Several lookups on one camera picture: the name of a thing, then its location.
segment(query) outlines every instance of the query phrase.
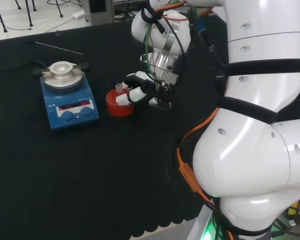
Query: red digital display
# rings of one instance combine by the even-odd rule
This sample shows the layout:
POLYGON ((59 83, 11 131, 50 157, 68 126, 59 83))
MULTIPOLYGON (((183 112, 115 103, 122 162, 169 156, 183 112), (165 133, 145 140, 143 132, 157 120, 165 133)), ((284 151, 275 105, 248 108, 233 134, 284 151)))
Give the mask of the red digital display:
POLYGON ((76 102, 76 103, 72 103, 72 104, 68 104, 68 105, 63 105, 63 106, 59 106, 59 110, 65 110, 65 109, 72 109, 75 107, 79 107, 79 106, 85 106, 85 105, 89 105, 90 101, 81 101, 81 102, 76 102))

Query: chair leg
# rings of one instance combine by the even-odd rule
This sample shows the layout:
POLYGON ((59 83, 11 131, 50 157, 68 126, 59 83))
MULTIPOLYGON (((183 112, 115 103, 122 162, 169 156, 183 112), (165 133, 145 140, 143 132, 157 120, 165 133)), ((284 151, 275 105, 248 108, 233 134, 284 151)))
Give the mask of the chair leg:
POLYGON ((20 9, 21 9, 21 7, 20 7, 20 5, 19 5, 19 3, 18 3, 18 1, 17 1, 17 0, 15 0, 15 3, 16 3, 16 5, 18 6, 18 9, 20 10, 20 9))
POLYGON ((1 14, 0 14, 0 21, 1 21, 1 23, 2 23, 3 31, 4 31, 5 33, 8 32, 7 29, 6 29, 4 20, 3 20, 2 17, 1 17, 1 14))
POLYGON ((36 5, 35 5, 35 0, 32 0, 32 6, 33 6, 33 11, 34 11, 34 12, 37 11, 36 5))
POLYGON ((56 2, 56 5, 58 6, 58 9, 59 9, 60 18, 63 18, 64 16, 63 16, 62 13, 61 13, 61 10, 60 10, 60 7, 59 7, 58 0, 55 0, 55 2, 56 2))
POLYGON ((28 12, 28 17, 29 17, 30 27, 33 27, 34 25, 32 24, 32 21, 31 21, 31 16, 30 16, 30 10, 29 10, 28 0, 25 0, 25 5, 26 5, 26 10, 27 10, 27 12, 28 12))

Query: red bottle cap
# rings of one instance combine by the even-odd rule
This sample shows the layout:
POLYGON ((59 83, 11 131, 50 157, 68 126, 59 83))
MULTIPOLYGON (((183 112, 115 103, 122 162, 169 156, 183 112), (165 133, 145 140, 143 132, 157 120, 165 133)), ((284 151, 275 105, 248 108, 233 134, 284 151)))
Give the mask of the red bottle cap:
POLYGON ((121 94, 127 94, 129 90, 122 89, 121 93, 118 93, 116 89, 111 90, 106 95, 106 106, 108 113, 114 117, 126 117, 134 112, 134 105, 130 104, 128 106, 119 106, 116 102, 116 98, 121 94))

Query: white floor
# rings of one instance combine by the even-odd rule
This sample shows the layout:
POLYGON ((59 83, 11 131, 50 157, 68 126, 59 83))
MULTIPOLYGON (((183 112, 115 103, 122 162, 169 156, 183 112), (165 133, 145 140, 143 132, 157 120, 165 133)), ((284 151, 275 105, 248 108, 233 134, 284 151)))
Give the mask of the white floor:
MULTIPOLYGON (((10 39, 34 34, 42 34, 47 30, 58 26, 72 18, 72 14, 79 12, 82 8, 72 3, 65 3, 60 6, 63 17, 60 17, 58 7, 46 3, 47 0, 34 0, 37 11, 33 11, 32 0, 28 0, 31 19, 33 23, 32 30, 11 30, 7 28, 8 32, 4 32, 2 24, 0 23, 0 40, 10 39)), ((14 29, 27 29, 29 27, 29 18, 26 8, 25 0, 18 0, 21 10, 18 10, 15 0, 0 0, 0 13, 4 24, 14 29)), ((79 20, 71 20, 68 23, 54 29, 67 30, 90 26, 85 18, 79 20)))

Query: black tablecloth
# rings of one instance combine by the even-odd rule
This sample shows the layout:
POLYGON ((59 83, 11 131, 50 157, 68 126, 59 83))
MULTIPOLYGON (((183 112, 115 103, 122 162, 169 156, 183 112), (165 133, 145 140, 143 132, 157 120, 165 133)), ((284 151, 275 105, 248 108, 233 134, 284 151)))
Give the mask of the black tablecloth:
MULTIPOLYGON (((219 53, 227 53, 225 24, 217 17, 204 22, 219 53)), ((130 27, 122 22, 0 41, 0 69, 17 66, 17 58, 90 62, 87 79, 100 114, 99 124, 52 132, 40 81, 32 78, 39 66, 0 71, 0 240, 127 240, 199 214, 200 196, 167 166, 176 161, 176 139, 216 106, 216 73, 206 65, 215 63, 204 47, 190 49, 172 111, 141 104, 131 117, 112 118, 106 94, 145 70, 130 27)), ((300 118, 300 97, 289 109, 282 119, 300 118)))

